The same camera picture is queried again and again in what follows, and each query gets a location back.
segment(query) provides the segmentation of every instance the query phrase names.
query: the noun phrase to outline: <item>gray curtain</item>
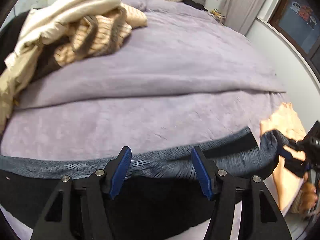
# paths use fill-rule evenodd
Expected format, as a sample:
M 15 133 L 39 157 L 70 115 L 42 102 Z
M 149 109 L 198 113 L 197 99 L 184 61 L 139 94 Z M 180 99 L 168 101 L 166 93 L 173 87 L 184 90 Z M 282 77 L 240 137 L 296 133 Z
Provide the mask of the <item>gray curtain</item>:
M 218 10 L 226 16 L 225 25 L 246 35 L 265 0 L 221 0 Z

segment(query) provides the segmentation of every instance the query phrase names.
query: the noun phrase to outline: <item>white jacket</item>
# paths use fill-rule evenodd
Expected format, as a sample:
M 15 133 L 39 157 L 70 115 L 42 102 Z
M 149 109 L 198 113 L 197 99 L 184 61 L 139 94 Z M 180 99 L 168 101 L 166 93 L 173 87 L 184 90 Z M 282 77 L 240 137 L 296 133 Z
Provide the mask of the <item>white jacket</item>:
M 118 7 L 121 0 L 57 0 L 51 6 L 31 9 L 21 29 L 14 51 L 6 58 L 10 69 L 22 52 L 36 43 L 50 44 L 65 34 L 68 23 L 86 15 L 101 15 Z

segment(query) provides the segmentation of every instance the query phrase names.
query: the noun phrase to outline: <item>pile of clothes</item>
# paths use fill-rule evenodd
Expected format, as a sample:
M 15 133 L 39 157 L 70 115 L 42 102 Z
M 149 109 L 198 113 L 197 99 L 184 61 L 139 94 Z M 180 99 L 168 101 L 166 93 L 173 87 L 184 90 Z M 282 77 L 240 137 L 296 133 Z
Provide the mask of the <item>pile of clothes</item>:
M 31 80 L 87 57 L 114 53 L 147 17 L 121 0 L 57 0 L 31 9 L 0 76 L 0 135 Z

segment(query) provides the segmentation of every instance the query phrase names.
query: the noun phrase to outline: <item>metal bolt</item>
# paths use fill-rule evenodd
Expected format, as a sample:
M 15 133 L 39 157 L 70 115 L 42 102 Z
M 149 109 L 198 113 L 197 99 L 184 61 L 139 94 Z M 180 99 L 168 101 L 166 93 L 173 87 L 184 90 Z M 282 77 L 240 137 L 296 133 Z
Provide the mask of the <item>metal bolt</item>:
M 69 181 L 69 179 L 70 179 L 70 177 L 69 177 L 68 175 L 63 176 L 63 177 L 61 178 L 61 180 L 62 180 L 63 182 L 67 182 L 67 181 Z
M 226 176 L 227 172 L 225 170 L 218 170 L 218 175 L 220 175 L 221 177 Z
M 104 170 L 97 170 L 96 175 L 97 176 L 102 176 L 104 174 Z
M 261 181 L 261 178 L 259 176 L 253 176 L 252 179 L 254 182 L 257 182 L 257 183 Z

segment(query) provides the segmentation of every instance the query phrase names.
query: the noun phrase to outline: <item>blue rubber pad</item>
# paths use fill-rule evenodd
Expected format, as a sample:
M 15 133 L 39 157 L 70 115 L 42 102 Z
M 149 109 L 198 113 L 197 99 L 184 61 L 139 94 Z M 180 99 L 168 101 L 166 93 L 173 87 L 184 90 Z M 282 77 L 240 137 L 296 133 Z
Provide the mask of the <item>blue rubber pad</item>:
M 114 199 L 114 197 L 117 196 L 121 190 L 125 175 L 131 163 L 131 157 L 131 149 L 128 147 L 111 179 L 111 188 L 109 192 L 109 197 L 111 199 Z
M 198 153 L 194 148 L 191 151 L 191 161 L 193 167 L 195 168 L 203 195 L 205 195 L 209 200 L 211 200 L 211 198 L 213 197 L 211 181 Z

